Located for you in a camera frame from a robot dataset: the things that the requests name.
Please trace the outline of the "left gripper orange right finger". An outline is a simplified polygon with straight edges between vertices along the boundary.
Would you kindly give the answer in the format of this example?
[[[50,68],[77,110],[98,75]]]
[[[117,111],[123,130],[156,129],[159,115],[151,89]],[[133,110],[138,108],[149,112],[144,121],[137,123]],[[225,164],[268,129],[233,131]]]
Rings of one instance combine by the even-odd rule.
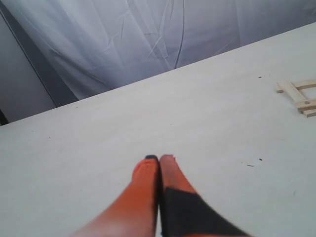
[[[160,158],[160,216],[164,237],[248,237],[197,193],[173,155]]]

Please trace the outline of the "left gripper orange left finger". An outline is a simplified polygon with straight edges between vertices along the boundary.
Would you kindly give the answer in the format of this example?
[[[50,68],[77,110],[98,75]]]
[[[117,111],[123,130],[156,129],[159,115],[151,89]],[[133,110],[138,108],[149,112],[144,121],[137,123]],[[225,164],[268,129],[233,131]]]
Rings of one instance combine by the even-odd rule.
[[[159,192],[159,162],[146,156],[134,168],[119,197],[73,237],[154,237]]]

